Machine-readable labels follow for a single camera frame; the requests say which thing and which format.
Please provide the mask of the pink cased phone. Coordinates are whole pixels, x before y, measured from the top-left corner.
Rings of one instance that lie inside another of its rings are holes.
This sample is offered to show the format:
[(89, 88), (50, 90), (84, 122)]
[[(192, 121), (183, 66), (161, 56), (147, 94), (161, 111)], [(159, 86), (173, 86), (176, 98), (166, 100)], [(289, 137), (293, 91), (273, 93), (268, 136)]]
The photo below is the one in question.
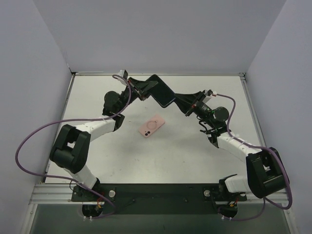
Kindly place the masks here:
[(145, 138), (149, 138), (155, 133), (160, 127), (165, 124), (165, 119), (160, 115), (154, 115), (151, 119), (142, 124), (138, 132)]

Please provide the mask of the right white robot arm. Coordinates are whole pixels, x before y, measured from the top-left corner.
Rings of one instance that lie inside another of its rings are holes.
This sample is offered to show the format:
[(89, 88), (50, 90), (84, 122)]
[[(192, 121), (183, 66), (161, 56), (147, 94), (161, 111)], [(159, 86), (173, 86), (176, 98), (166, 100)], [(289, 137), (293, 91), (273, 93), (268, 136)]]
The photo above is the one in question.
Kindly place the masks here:
[(233, 111), (225, 107), (210, 108), (207, 102), (218, 96), (212, 90), (195, 94), (175, 94), (175, 104), (185, 116), (195, 114), (202, 132), (209, 142), (223, 149), (246, 164), (246, 175), (231, 175), (224, 179), (223, 186), (231, 194), (252, 193), (258, 198), (285, 189), (292, 201), (290, 181), (278, 151), (272, 147), (252, 145), (230, 130)]

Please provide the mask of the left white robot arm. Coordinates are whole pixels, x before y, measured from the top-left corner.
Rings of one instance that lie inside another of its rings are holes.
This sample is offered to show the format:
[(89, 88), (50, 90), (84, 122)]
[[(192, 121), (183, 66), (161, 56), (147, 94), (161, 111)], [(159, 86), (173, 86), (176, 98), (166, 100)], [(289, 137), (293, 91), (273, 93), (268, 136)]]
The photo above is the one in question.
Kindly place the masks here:
[(84, 121), (77, 126), (63, 125), (50, 152), (50, 160), (65, 170), (72, 181), (83, 189), (82, 194), (91, 201), (100, 197), (110, 202), (100, 194), (99, 180), (87, 167), (90, 143), (104, 134), (118, 130), (124, 121), (122, 112), (127, 106), (136, 98), (147, 99), (151, 89), (158, 84), (157, 81), (126, 79), (120, 75), (113, 77), (125, 84), (125, 90), (120, 94), (109, 91), (104, 95), (102, 116), (98, 120)]

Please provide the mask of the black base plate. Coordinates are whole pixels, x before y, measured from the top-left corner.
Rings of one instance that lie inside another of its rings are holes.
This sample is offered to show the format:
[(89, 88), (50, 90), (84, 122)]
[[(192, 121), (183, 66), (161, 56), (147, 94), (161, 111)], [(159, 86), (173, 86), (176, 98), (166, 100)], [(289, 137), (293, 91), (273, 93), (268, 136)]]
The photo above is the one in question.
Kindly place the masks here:
[[(136, 195), (139, 189), (174, 190), (182, 195), (156, 195), (156, 197)], [(223, 206), (232, 215), (237, 213), (237, 203), (245, 202), (242, 193), (231, 194), (217, 183), (208, 184), (99, 184), (96, 191), (110, 200), (110, 204), (97, 195), (75, 186), (72, 202), (84, 204), (85, 211), (116, 211), (118, 215), (210, 215)]]

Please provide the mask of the aluminium front rail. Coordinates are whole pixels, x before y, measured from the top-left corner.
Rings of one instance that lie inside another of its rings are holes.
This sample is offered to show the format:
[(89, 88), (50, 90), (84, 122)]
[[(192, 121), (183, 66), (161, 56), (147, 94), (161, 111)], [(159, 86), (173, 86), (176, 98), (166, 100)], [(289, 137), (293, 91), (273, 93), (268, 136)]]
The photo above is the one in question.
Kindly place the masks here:
[[(73, 192), (74, 184), (37, 184), (34, 186), (29, 204), (66, 204), (72, 202), (72, 196), (76, 195)], [(182, 192), (177, 190), (173, 192), (166, 192), (164, 189), (139, 189), (139, 192), (132, 192), (136, 195), (156, 197), (156, 195), (182, 195)], [(260, 198), (257, 198), (252, 193), (243, 193), (242, 198), (247, 198), (248, 202), (261, 202)], [(287, 203), (288, 198), (285, 191), (277, 192), (268, 196), (268, 199), (275, 203)]]

